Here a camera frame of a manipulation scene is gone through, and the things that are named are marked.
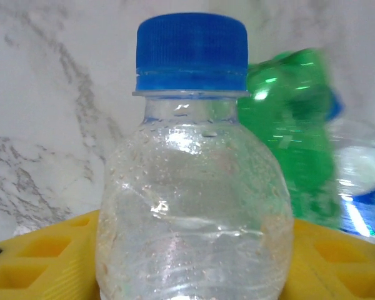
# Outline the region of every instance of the water bottle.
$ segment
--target water bottle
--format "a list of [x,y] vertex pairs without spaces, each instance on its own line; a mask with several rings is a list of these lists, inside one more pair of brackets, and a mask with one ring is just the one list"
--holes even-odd
[[329,130],[336,147],[341,229],[375,241],[375,126],[342,116],[335,94],[333,100]]
[[319,51],[285,52],[252,65],[247,87],[251,96],[239,99],[239,120],[279,161],[294,216],[339,229],[333,145],[325,127],[331,93]]
[[247,32],[230,17],[154,17],[137,32],[144,121],[108,159],[96,248],[107,300],[277,299],[293,215],[278,163],[236,114]]

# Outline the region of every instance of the marble wall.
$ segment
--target marble wall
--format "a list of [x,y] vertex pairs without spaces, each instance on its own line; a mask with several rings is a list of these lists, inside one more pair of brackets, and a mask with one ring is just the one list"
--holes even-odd
[[375,0],[0,1],[0,240],[99,207],[105,158],[143,116],[136,29],[177,11],[243,21],[253,62],[322,47],[348,110],[375,114]]

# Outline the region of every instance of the clear plastic bottle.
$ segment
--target clear plastic bottle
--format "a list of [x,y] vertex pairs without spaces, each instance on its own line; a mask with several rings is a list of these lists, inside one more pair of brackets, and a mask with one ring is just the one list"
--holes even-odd
[[273,155],[238,123],[247,36],[183,13],[137,34],[144,122],[106,166],[96,270],[107,300],[277,299],[293,216]]
[[333,100],[329,129],[336,147],[341,229],[375,241],[375,126],[341,116],[343,106],[336,95]]

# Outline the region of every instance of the green bottle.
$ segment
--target green bottle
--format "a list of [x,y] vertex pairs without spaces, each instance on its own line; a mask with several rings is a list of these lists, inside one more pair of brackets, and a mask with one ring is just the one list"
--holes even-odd
[[305,49],[250,65],[247,88],[239,120],[279,161],[294,216],[339,229],[333,146],[324,128],[331,90],[321,54]]

